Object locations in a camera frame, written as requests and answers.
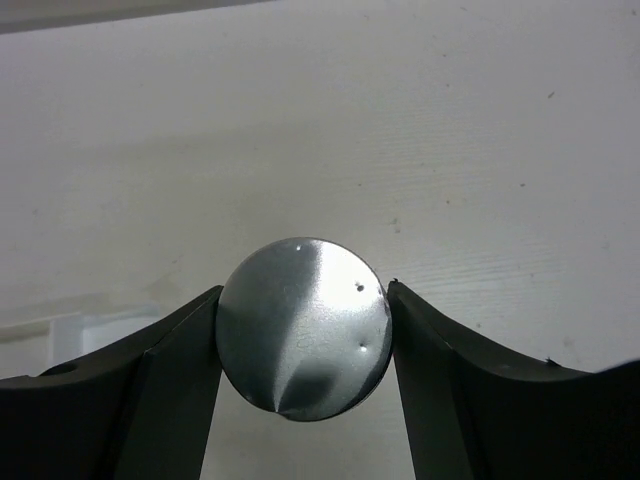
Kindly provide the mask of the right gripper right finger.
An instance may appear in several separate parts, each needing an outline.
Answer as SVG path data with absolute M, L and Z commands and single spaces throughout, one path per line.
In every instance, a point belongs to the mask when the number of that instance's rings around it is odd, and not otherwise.
M 399 281 L 387 297 L 419 479 L 635 479 L 639 364 L 589 373 L 502 346 Z

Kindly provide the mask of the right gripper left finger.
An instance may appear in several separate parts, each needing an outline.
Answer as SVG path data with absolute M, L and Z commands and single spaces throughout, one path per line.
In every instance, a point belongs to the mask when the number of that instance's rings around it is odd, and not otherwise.
M 3 379 L 2 478 L 199 478 L 221 377 L 221 291 L 38 376 Z

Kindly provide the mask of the silver-lid jar blue label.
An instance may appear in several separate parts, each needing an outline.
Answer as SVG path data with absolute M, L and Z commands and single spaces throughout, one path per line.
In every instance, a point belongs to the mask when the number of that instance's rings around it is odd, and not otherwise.
M 392 316 L 374 270 L 331 241 L 293 237 L 247 257 L 215 319 L 222 368 L 253 406 L 317 422 L 361 404 L 391 359 Z

